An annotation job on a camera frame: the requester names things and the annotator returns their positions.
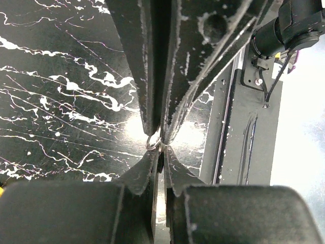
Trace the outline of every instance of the small ring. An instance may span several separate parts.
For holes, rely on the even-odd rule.
[[[159,137],[158,140],[157,140],[157,142],[156,142],[154,145],[151,145],[151,146],[150,146],[150,139],[151,139],[151,136],[148,137],[148,140],[147,140],[147,143],[146,143],[146,149],[147,149],[148,151],[151,151],[151,150],[156,149],[156,147],[157,147],[157,146],[160,144],[160,142],[161,142],[161,138]]]

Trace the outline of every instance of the black marble surface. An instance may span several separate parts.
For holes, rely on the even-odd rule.
[[[0,181],[110,181],[145,152],[132,74],[104,0],[0,7]],[[199,174],[214,86],[172,146]]]

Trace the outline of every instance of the hole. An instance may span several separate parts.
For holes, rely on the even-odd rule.
[[[212,44],[218,43],[227,32],[226,20],[217,15],[211,15],[204,21],[204,35]]]

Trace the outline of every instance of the wire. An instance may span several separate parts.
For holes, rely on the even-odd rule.
[[[274,90],[276,84],[277,84],[278,81],[280,80],[281,75],[283,74],[285,68],[286,68],[287,65],[289,64],[289,61],[290,61],[290,58],[291,58],[292,55],[293,55],[293,53],[289,52],[289,53],[288,53],[288,56],[285,58],[284,64],[282,65],[282,68],[281,68],[279,74],[276,76],[276,78],[275,78],[275,80],[274,80],[274,82],[273,82],[273,84],[272,84],[272,86],[271,86],[269,92],[267,93],[267,96],[266,96],[265,102],[267,102],[267,103],[269,102],[270,97],[271,97],[271,94],[272,94],[272,92],[273,92],[273,90]]]
[[[259,78],[262,79],[262,89],[264,91],[264,102],[266,100],[266,97],[268,95],[268,88],[266,87],[266,84],[265,84],[265,80],[264,80],[264,77],[263,77],[263,69],[260,67],[258,69],[258,75],[259,75]]]

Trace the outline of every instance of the bolt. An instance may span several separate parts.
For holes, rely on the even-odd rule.
[[[256,85],[262,85],[263,80],[262,79],[256,79],[255,84]]]

